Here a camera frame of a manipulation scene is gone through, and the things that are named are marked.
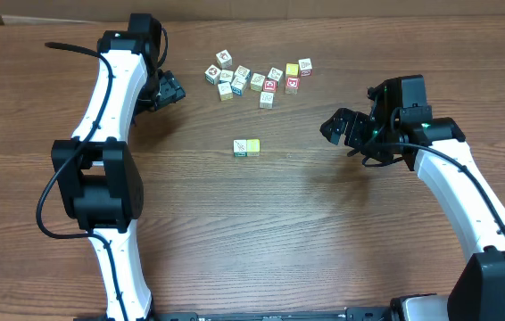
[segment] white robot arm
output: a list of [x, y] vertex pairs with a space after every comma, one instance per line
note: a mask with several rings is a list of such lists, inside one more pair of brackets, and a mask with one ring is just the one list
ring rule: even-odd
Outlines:
[[[166, 45], [157, 61], [162, 32]], [[153, 298], [137, 248], [143, 183], [127, 142], [138, 113], [157, 111], [185, 97], [173, 74], [159, 69], [167, 53], [167, 33], [150, 14], [132, 14], [128, 31], [106, 31], [97, 53], [73, 45], [47, 46], [96, 56], [100, 69], [86, 115], [72, 139], [54, 142], [56, 172], [37, 206], [38, 226], [57, 239], [88, 237], [94, 246], [108, 307], [104, 316], [89, 320], [153, 320]], [[104, 167], [105, 176], [82, 172], [92, 166]], [[57, 235], [42, 224], [42, 204], [56, 180], [67, 214], [78, 220], [85, 234]]]
[[[405, 161], [439, 201], [468, 262], [449, 296], [393, 299], [371, 321], [505, 320], [505, 208], [476, 167], [464, 134], [450, 118], [433, 119], [422, 76], [368, 88], [370, 114], [340, 109], [320, 132], [360, 152], [367, 167]], [[368, 165], [374, 159], [379, 163]]]

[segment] wooden table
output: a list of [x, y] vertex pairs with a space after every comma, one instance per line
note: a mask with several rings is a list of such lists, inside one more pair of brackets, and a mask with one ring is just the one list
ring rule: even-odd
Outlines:
[[[505, 205], [505, 16], [264, 22], [168, 22], [165, 68], [182, 102], [137, 118], [129, 144], [145, 183], [139, 250], [159, 311], [253, 312], [385, 305], [447, 293], [465, 262], [416, 173], [364, 169], [319, 126], [336, 109], [368, 111], [366, 87], [421, 73], [436, 117], [453, 117]], [[95, 47], [125, 24], [0, 27], [0, 319], [102, 314], [105, 293], [86, 240], [57, 241], [34, 210], [53, 174], [54, 139], [70, 137], [98, 63], [46, 49]], [[221, 103], [204, 71], [228, 49], [267, 73], [310, 57], [298, 95], [280, 88]], [[232, 142], [260, 138], [260, 158]], [[57, 188], [47, 226], [78, 230]]]

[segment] block face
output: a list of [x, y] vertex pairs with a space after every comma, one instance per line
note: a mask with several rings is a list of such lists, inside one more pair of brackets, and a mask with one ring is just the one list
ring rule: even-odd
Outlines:
[[298, 93], [298, 87], [300, 86], [300, 79], [295, 77], [290, 77], [286, 79], [286, 94], [296, 95]]
[[231, 84], [231, 89], [233, 93], [242, 96], [244, 94], [244, 87], [246, 86], [246, 81], [240, 77], [235, 77], [233, 83]]
[[264, 86], [262, 87], [263, 92], [276, 93], [277, 91], [277, 81], [276, 80], [265, 80]]
[[222, 70], [220, 73], [220, 78], [219, 82], [222, 84], [224, 82], [231, 83], [233, 82], [233, 76], [235, 75], [235, 72], [232, 70]]
[[295, 63], [286, 64], [286, 77], [298, 77], [298, 65]]
[[251, 78], [251, 89], [258, 92], [262, 91], [262, 85], [264, 85], [265, 77], [261, 74], [253, 74]]
[[205, 71], [205, 78], [213, 85], [217, 85], [220, 78], [220, 69], [211, 65], [207, 71]]
[[225, 101], [227, 99], [233, 98], [233, 90], [229, 83], [218, 84], [220, 100]]
[[220, 53], [217, 53], [217, 63], [222, 69], [226, 69], [233, 64], [233, 57], [228, 54], [227, 50], [223, 50]]
[[261, 141], [258, 139], [246, 140], [246, 156], [261, 156]]
[[235, 153], [235, 157], [246, 156], [246, 139], [233, 141], [233, 152]]
[[310, 58], [299, 60], [298, 65], [300, 66], [301, 77], [306, 77], [312, 74], [312, 61]]
[[249, 81], [251, 78], [251, 70], [243, 66], [238, 66], [238, 68], [235, 70], [235, 77], [240, 77], [245, 81]]
[[273, 93], [261, 93], [261, 108], [263, 109], [272, 109], [272, 103], [274, 102], [274, 94]]
[[278, 70], [276, 68], [271, 68], [269, 72], [269, 79], [275, 80], [277, 82], [277, 85], [280, 86], [280, 80], [282, 80], [282, 75], [284, 73], [282, 70]]

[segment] white arm link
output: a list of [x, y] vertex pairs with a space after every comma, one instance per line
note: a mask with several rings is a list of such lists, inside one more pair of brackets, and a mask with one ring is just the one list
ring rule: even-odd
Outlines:
[[[94, 133], [91, 142], [105, 142], [108, 137], [127, 142], [137, 97], [147, 81], [144, 57], [141, 54], [133, 54], [129, 50], [110, 50], [108, 53], [102, 53], [102, 56], [112, 66], [114, 80], [100, 127]], [[72, 137], [79, 137], [82, 141], [87, 136], [102, 106], [107, 86], [108, 70], [100, 61], [100, 71], [92, 99], [90, 99], [84, 119], [72, 133]]]
[[[110, 249], [116, 264], [118, 283], [122, 292], [122, 299], [128, 313], [128, 320], [145, 319], [152, 303], [152, 294], [145, 284], [142, 266], [137, 249], [137, 220], [129, 222], [128, 231], [120, 234], [117, 228], [95, 228], [94, 233], [102, 236], [110, 243]], [[116, 299], [113, 285], [112, 268], [108, 252], [102, 242], [93, 237], [88, 238], [95, 249], [95, 254], [102, 270], [103, 285], [108, 296], [107, 317], [116, 321], [123, 321], [121, 306]]]
[[[449, 139], [433, 142], [430, 147], [468, 167], [488, 194], [505, 224], [505, 208], [476, 167], [468, 144]], [[483, 252], [486, 246], [491, 245], [498, 251], [505, 251], [504, 235], [497, 233], [499, 227], [494, 222], [483, 197], [464, 173], [446, 160], [422, 150], [418, 151], [415, 170], [441, 204], [459, 238], [466, 261], [473, 253]]]

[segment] toy block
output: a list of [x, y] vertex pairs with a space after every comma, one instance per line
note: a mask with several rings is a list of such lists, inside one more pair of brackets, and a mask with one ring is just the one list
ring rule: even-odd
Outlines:
[[312, 61], [310, 58], [299, 60], [298, 65], [300, 66], [301, 77], [309, 76], [312, 74]]
[[272, 109], [272, 103], [274, 102], [273, 93], [261, 93], [261, 108]]
[[220, 73], [219, 82], [221, 84], [224, 82], [228, 82], [229, 84], [231, 84], [233, 82], [233, 75], [235, 75], [235, 72], [233, 72], [232, 70], [223, 70]]
[[244, 89], [246, 88], [246, 80], [240, 77], [235, 77], [231, 83], [231, 89], [233, 93], [242, 96], [244, 94]]
[[214, 65], [211, 65], [207, 69], [207, 71], [205, 71], [205, 78], [213, 85], [217, 85], [219, 83], [219, 77], [220, 77], [220, 69], [215, 67]]
[[262, 87], [263, 92], [276, 93], [277, 91], [277, 81], [276, 80], [265, 80], [264, 86]]
[[233, 98], [233, 90], [231, 88], [231, 84], [222, 83], [218, 84], [217, 87], [219, 88], [219, 95], [221, 101]]
[[286, 64], [286, 77], [298, 77], [298, 65], [295, 63]]
[[286, 79], [286, 89], [285, 93], [296, 95], [298, 94], [298, 86], [300, 85], [300, 79], [296, 77], [290, 77]]
[[246, 139], [239, 139], [233, 142], [233, 152], [235, 157], [246, 156]]
[[270, 69], [269, 79], [276, 80], [277, 85], [280, 86], [280, 80], [282, 80], [282, 75], [283, 75], [282, 70], [278, 70], [273, 67], [272, 69]]
[[217, 63], [222, 69], [226, 69], [233, 64], [233, 57], [228, 54], [227, 50], [223, 50], [220, 53], [217, 53]]
[[251, 78], [251, 70], [243, 66], [238, 66], [235, 70], [235, 77], [243, 78], [245, 82], [247, 82]]
[[251, 78], [251, 89], [258, 92], [262, 91], [262, 85], [264, 85], [264, 76], [261, 74], [253, 74]]
[[246, 140], [246, 156], [261, 156], [261, 141], [258, 139]]

